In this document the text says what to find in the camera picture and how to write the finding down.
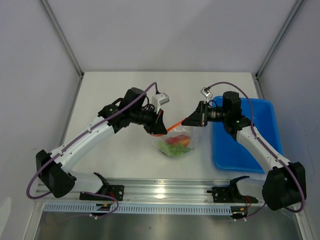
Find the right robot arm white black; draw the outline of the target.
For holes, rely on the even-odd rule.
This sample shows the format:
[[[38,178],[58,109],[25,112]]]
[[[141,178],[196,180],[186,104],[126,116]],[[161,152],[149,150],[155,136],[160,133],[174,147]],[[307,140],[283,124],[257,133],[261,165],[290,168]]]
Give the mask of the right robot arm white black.
[[[262,198],[271,210],[286,209],[296,213],[304,210],[307,198],[304,166],[300,162],[292,163],[262,137],[253,119],[243,115],[242,101],[237,92],[225,92],[221,106],[211,107],[209,103],[200,101],[182,125],[205,127],[209,122],[222,123],[226,133],[259,163],[266,173],[261,187]]]

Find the clear zip bag orange zipper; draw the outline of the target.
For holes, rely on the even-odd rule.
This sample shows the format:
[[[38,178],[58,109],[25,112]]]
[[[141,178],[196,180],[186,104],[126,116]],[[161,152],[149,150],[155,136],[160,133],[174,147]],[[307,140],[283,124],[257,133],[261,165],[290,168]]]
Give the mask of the clear zip bag orange zipper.
[[[167,134],[150,134],[152,145],[167,158],[177,159],[188,155],[201,139],[196,127],[182,125],[186,119],[169,127]]]

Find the orange red mango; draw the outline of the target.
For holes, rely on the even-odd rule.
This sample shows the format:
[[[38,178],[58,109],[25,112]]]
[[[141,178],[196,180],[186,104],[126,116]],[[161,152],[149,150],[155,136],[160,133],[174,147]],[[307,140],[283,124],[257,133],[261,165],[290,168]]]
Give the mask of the orange red mango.
[[[177,137],[180,141],[178,145],[182,145],[186,148],[190,144],[191,138],[188,135],[180,134]]]

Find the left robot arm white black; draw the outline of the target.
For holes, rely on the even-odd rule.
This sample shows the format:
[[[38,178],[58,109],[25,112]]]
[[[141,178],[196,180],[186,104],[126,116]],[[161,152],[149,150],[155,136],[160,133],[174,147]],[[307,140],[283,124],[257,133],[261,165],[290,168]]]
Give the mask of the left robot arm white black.
[[[81,200],[103,200],[111,194],[109,182],[99,173],[74,172],[74,166],[95,146],[130,124],[143,126],[150,135],[166,135],[162,105],[170,101],[166,93],[156,91],[148,98],[146,91],[132,87],[124,97],[104,106],[97,117],[73,140],[36,156],[37,177],[55,198],[80,191]]]

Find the red chili pepper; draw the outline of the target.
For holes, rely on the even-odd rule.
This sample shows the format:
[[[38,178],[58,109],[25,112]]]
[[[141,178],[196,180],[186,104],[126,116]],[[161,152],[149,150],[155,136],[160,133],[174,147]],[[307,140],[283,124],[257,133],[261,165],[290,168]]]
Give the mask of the red chili pepper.
[[[178,145],[180,143],[180,138],[175,136],[175,137],[170,137],[168,139],[165,140],[165,142],[169,145]]]

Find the green grape bunch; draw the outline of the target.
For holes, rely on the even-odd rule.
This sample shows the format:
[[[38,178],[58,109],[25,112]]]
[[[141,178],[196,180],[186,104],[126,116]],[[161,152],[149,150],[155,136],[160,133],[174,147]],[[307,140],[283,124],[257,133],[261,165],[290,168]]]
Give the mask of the green grape bunch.
[[[157,148],[160,152],[162,152],[163,154],[171,158],[181,157],[193,150],[193,148],[184,146],[181,143],[173,145],[173,144],[166,143],[165,141],[158,142]]]

